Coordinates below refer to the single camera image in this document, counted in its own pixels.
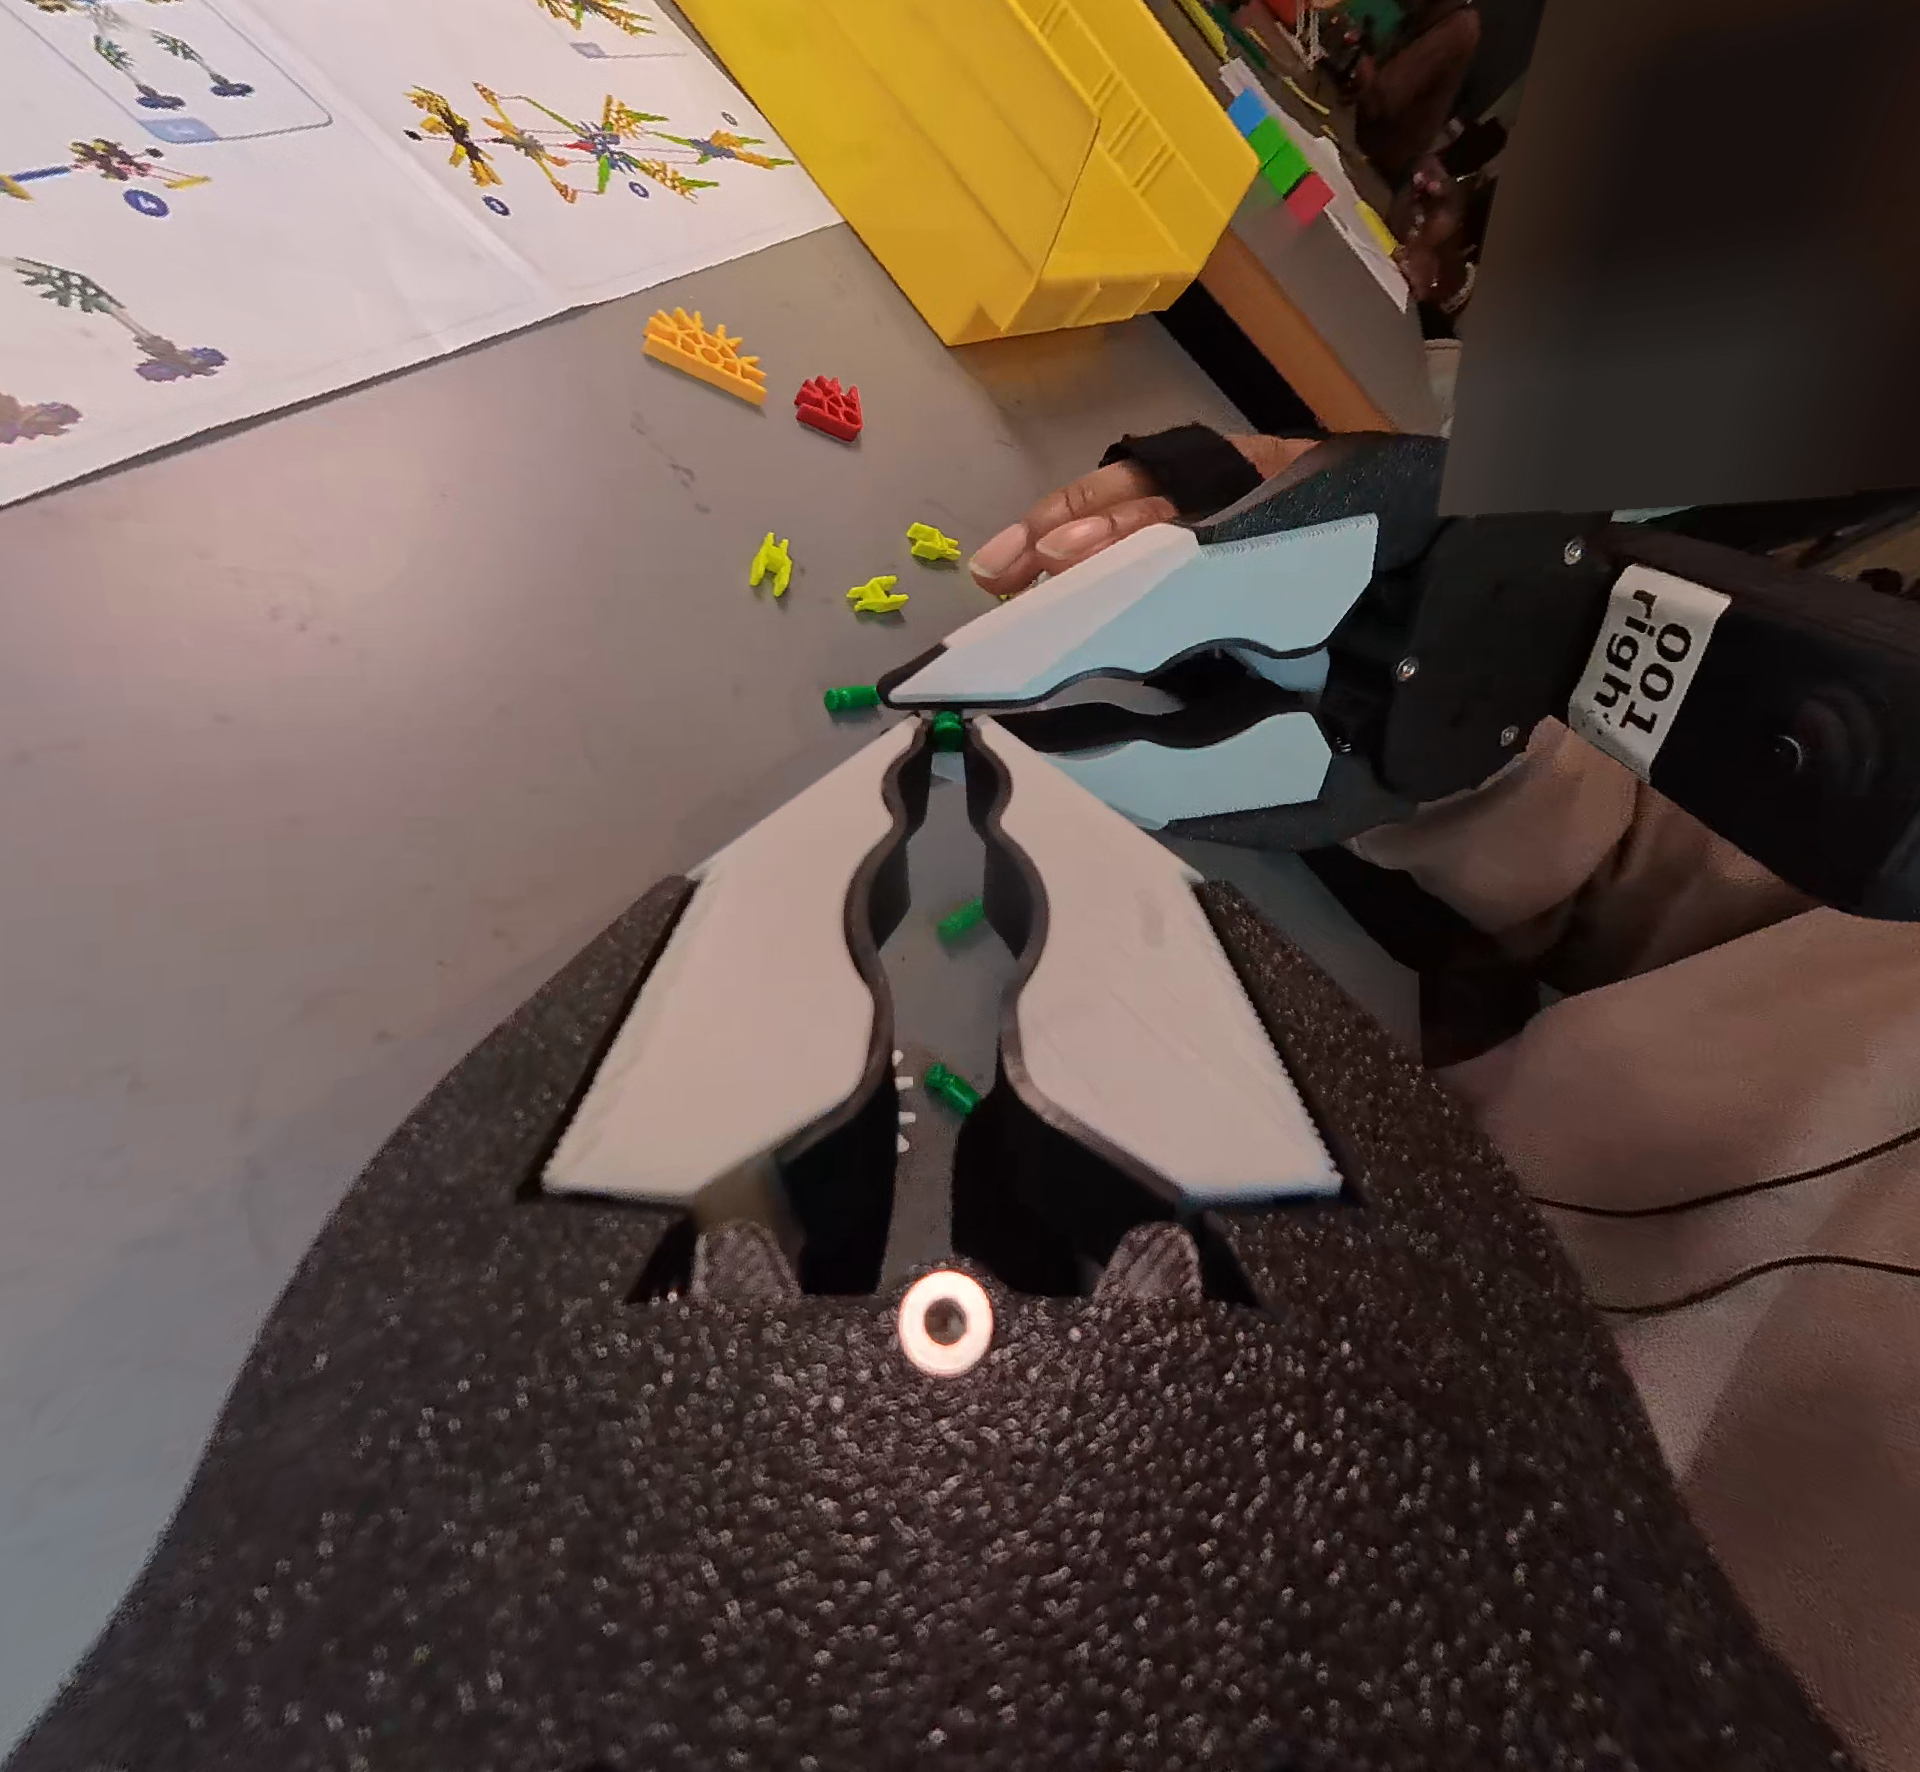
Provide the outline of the person's right forearm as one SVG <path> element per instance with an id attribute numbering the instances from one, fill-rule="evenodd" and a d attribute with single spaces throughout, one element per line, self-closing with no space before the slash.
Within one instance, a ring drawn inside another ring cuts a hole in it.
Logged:
<path id="1" fill-rule="evenodd" d="M 1750 1010 L 1856 970 L 1854 920 L 1557 722 L 1489 784 L 1348 848 L 1408 873 L 1565 996 Z"/>

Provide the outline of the yellow plastic bin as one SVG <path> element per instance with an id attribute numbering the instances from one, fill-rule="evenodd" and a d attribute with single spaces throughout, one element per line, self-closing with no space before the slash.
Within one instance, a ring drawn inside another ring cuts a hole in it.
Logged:
<path id="1" fill-rule="evenodd" d="M 1257 182 L 1145 0 L 674 0 L 946 345 L 1165 309 Z"/>

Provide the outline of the folded paper instruction sheet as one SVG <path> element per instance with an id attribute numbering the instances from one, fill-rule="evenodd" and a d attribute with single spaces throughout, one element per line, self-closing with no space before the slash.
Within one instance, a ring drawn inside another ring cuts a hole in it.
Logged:
<path id="1" fill-rule="evenodd" d="M 2 497 L 836 212 L 658 0 L 2 0 Z"/>

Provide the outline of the neighbouring grey table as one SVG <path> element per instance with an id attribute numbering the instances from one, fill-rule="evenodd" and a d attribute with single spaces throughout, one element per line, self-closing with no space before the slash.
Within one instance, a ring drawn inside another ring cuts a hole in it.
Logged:
<path id="1" fill-rule="evenodd" d="M 1283 27 L 1257 0 L 1145 0 L 1217 104 L 1240 80 L 1304 133 L 1341 145 L 1356 196 L 1385 189 L 1351 152 L 1347 119 L 1320 110 L 1332 92 L 1300 70 Z M 1435 395 L 1417 305 L 1394 299 L 1351 247 L 1330 206 L 1298 223 L 1257 180 L 1199 276 L 1159 313 L 1170 336 L 1259 428 L 1292 411 L 1330 433 L 1404 430 L 1437 437 Z"/>

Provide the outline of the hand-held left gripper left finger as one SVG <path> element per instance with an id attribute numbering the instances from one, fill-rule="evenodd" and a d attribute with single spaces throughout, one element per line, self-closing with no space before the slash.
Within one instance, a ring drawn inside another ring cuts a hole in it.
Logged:
<path id="1" fill-rule="evenodd" d="M 883 1229 L 897 1168 L 881 943 L 932 749 L 903 720 L 711 853 L 540 1171 L 548 1193 Z"/>

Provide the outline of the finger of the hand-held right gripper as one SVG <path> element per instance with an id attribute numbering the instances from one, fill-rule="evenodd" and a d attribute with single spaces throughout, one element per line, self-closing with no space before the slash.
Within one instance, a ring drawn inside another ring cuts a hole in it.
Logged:
<path id="1" fill-rule="evenodd" d="M 905 711 L 1024 706 L 1217 648 L 1289 663 L 1356 605 L 1378 543 L 1373 515 L 1215 543 L 1150 526 L 965 624 L 878 680 L 878 696 Z"/>
<path id="2" fill-rule="evenodd" d="M 1042 704 L 996 725 L 1146 828 L 1307 804 L 1334 756 L 1304 696 L 1274 684 L 1194 689 L 1167 712 Z"/>

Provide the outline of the grey desk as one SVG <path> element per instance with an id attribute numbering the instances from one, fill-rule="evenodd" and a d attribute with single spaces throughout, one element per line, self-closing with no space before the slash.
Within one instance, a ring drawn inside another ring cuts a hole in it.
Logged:
<path id="1" fill-rule="evenodd" d="M 5 1745 L 370 1156 L 860 741 L 823 688 L 901 651 L 840 589 L 1188 419 L 1250 427 L 1160 322 L 950 351 L 831 226 L 5 511 Z"/>

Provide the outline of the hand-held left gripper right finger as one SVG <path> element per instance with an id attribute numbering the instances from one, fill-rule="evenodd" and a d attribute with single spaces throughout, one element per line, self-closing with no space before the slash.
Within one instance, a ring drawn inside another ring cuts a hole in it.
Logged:
<path id="1" fill-rule="evenodd" d="M 996 720 L 971 720 L 965 781 L 1018 1101 L 1179 1209 L 1341 1196 L 1201 878 Z"/>

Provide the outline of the yellow half-round connector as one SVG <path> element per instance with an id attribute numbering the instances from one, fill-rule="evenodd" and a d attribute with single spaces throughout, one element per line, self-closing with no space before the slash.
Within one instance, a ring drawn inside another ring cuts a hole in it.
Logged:
<path id="1" fill-rule="evenodd" d="M 725 324 L 708 326 L 695 311 L 652 311 L 644 324 L 642 355 L 755 408 L 766 401 L 759 356 L 747 353 Z"/>

